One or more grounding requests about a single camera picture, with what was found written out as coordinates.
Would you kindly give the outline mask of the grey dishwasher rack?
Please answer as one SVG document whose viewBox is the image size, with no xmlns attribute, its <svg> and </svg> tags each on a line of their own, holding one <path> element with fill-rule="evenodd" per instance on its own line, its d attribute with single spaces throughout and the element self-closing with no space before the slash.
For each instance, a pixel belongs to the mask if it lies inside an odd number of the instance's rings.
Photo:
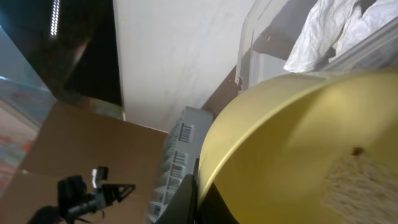
<svg viewBox="0 0 398 224">
<path fill-rule="evenodd" d="M 213 114 L 187 106 L 164 141 L 160 175 L 152 191 L 146 223 L 155 223 L 183 178 L 198 172 L 198 160 Z"/>
</svg>

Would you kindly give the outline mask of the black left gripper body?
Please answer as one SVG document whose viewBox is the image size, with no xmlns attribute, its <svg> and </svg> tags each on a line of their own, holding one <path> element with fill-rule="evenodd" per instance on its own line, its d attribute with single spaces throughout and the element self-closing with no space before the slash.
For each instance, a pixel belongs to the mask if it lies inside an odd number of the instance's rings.
<svg viewBox="0 0 398 224">
<path fill-rule="evenodd" d="M 107 175 L 94 176 L 95 192 L 90 194 L 87 192 L 87 186 L 81 175 L 74 175 L 60 180 L 57 184 L 60 216 L 67 223 L 74 223 L 75 221 L 91 223 L 91 221 L 85 220 L 81 216 L 100 211 L 103 219 L 105 212 L 100 202 L 98 184 L 107 179 Z"/>
</svg>

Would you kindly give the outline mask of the yellow bowl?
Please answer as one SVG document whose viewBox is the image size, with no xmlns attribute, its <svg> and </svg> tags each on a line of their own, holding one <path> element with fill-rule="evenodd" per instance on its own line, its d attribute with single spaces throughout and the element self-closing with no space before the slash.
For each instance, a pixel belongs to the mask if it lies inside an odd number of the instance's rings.
<svg viewBox="0 0 398 224">
<path fill-rule="evenodd" d="M 212 223 L 396 223 L 397 73 L 282 75 L 217 116 L 201 150 Z"/>
</svg>

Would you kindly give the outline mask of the white paper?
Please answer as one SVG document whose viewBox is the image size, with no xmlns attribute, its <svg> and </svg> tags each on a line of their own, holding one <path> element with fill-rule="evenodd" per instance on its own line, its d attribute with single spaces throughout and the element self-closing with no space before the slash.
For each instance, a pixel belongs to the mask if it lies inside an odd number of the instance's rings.
<svg viewBox="0 0 398 224">
<path fill-rule="evenodd" d="M 311 8 L 284 70 L 313 70 L 333 48 L 332 62 L 397 17 L 397 0 L 377 0 L 365 11 L 356 0 L 320 0 Z"/>
</svg>

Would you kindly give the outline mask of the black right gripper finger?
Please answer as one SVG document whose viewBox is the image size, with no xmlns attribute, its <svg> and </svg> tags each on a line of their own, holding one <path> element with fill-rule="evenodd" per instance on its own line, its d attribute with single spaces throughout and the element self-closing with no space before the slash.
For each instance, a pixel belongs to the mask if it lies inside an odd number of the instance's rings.
<svg viewBox="0 0 398 224">
<path fill-rule="evenodd" d="M 188 174 L 155 224 L 194 224 L 197 212 L 197 182 Z"/>
</svg>

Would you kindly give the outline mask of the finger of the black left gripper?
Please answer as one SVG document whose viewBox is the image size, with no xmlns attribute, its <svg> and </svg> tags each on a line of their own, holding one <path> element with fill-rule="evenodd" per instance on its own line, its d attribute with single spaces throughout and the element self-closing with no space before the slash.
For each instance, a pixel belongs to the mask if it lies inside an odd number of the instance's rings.
<svg viewBox="0 0 398 224">
<path fill-rule="evenodd" d="M 122 202 L 134 190 L 134 184 L 103 184 L 102 191 L 106 202 Z"/>
</svg>

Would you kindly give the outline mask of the clear plastic bin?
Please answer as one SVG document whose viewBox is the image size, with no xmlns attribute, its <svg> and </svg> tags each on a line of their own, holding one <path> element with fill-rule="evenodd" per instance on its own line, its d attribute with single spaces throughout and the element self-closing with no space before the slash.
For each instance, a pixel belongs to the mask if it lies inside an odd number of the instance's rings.
<svg viewBox="0 0 398 224">
<path fill-rule="evenodd" d="M 236 82 L 247 90 L 264 80 L 286 74 L 288 59 L 316 0 L 257 0 L 241 33 Z M 397 69 L 397 19 L 350 48 L 332 62 L 321 60 L 321 71 Z"/>
</svg>

